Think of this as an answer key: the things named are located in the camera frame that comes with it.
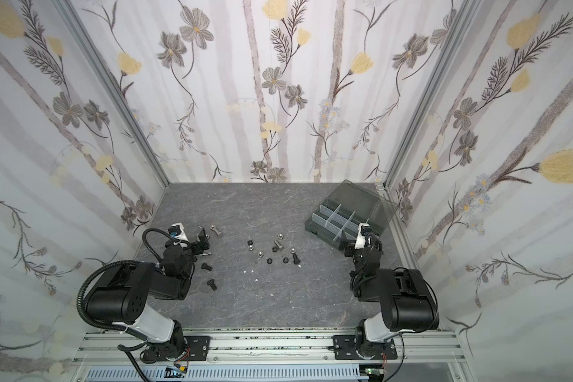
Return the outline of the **silver hex bolt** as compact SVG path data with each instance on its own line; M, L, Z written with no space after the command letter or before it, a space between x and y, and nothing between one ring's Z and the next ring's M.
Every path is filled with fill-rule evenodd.
M211 224L210 230L216 234L217 237L222 237L222 232L216 227L216 225Z

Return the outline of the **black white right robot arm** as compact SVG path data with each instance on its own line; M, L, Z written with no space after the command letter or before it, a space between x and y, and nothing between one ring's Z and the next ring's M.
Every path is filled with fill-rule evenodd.
M394 338L439 327L435 293L422 274L405 267L382 268L383 245L372 232L356 240L342 237L339 249L353 261L350 291L360 302L377 302L380 312L362 320L354 335L354 350L363 359L386 351Z

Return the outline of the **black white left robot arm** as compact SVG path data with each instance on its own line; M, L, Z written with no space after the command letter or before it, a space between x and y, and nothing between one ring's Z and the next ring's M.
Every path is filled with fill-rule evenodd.
M119 260L94 271L76 296L81 319L97 329L129 334L138 345L119 345L134 366L141 363L206 361L210 338L186 336L181 323L167 318L148 303L149 298L182 301L191 287L197 256L209 249L200 230L187 238L181 224L159 232L167 239L155 261Z

